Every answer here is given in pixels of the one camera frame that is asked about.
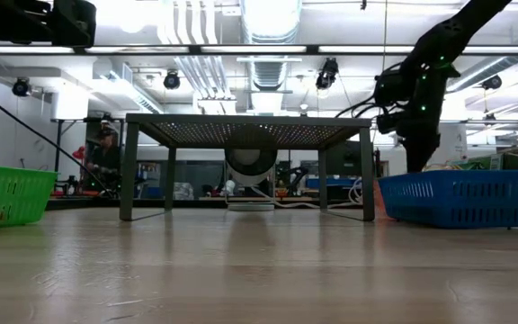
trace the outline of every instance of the plastic basket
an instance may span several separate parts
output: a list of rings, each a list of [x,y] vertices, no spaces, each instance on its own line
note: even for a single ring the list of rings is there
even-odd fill
[[[53,172],[0,167],[0,227],[39,221],[55,179]]]
[[[446,229],[518,227],[518,170],[441,170],[379,180],[387,215]]]

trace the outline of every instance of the spotlight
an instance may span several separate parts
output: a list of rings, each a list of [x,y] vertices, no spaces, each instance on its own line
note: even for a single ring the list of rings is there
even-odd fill
[[[327,58],[325,65],[319,72],[319,77],[315,82],[318,90],[325,90],[331,87],[335,81],[335,75],[339,73],[339,65],[335,58]]]
[[[179,82],[179,76],[177,76],[176,70],[169,70],[167,71],[167,76],[165,77],[165,80],[163,81],[163,86],[169,90],[175,90],[178,88],[181,83]]]
[[[485,90],[489,90],[489,89],[496,90],[496,89],[500,88],[502,85],[503,85],[503,80],[501,80],[500,76],[493,76],[493,77],[483,81],[483,83],[481,84],[481,86]]]
[[[28,77],[18,77],[17,81],[11,89],[14,95],[18,97],[28,97],[31,95],[31,85]]]

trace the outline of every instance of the ventilation duct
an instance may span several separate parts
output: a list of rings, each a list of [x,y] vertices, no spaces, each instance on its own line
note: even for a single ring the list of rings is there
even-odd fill
[[[299,30],[301,0],[240,0],[243,35],[248,44],[292,44]],[[253,62],[259,90],[277,90],[287,75],[285,62]]]
[[[504,58],[486,58],[475,66],[462,73],[462,77],[452,79],[447,86],[447,92],[453,93],[464,90],[468,87],[497,75],[506,69],[518,64],[518,56]]]

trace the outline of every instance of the ceiling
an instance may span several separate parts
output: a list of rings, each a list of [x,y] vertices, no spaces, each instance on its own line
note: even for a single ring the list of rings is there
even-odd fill
[[[157,0],[134,2],[125,0],[93,0],[98,7],[97,45],[160,44],[157,24],[162,21],[161,7]],[[304,0],[300,16],[297,43],[303,44],[414,44],[416,40],[436,23],[452,16],[467,1],[465,0],[369,0],[365,11],[360,10],[361,1]],[[237,0],[218,0],[216,5],[216,34],[219,42],[241,42],[240,16],[230,15],[237,10]],[[128,21],[142,21],[145,27],[137,33],[126,33],[120,25]],[[471,44],[512,44],[518,39],[518,1],[483,27],[471,40]],[[290,90],[283,98],[284,111],[298,111],[301,104],[307,104],[309,114],[332,116],[345,107],[353,105],[371,95],[374,76],[404,57],[339,57],[340,77],[326,95],[317,95],[314,83],[318,70],[325,58],[321,56],[297,56],[301,62],[290,63],[288,77],[281,90]],[[186,79],[177,90],[165,90],[162,86],[167,69],[177,69],[171,57],[128,56],[118,57],[133,68],[136,84],[161,104],[190,104],[193,90]],[[465,71],[481,57],[460,57],[455,62],[459,71]],[[90,57],[1,57],[7,65],[16,67],[55,67],[66,70],[83,82],[92,82],[89,67],[95,58]],[[236,57],[224,57],[228,82],[237,97],[237,111],[244,112],[248,105],[247,71],[244,63]],[[148,83],[148,75],[156,77]],[[459,96],[465,100],[469,116],[480,119],[483,111],[500,109],[518,103],[518,65],[499,74],[504,85],[497,91],[488,91],[487,99],[482,89],[467,89]],[[120,100],[112,95],[114,102]],[[129,103],[119,107],[126,110]],[[518,109],[501,118],[518,118]]]

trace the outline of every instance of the person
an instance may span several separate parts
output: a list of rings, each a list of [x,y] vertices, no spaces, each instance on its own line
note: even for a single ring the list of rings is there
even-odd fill
[[[97,138],[101,145],[94,149],[87,160],[87,168],[101,175],[118,175],[121,166],[120,153],[113,130],[100,130]]]

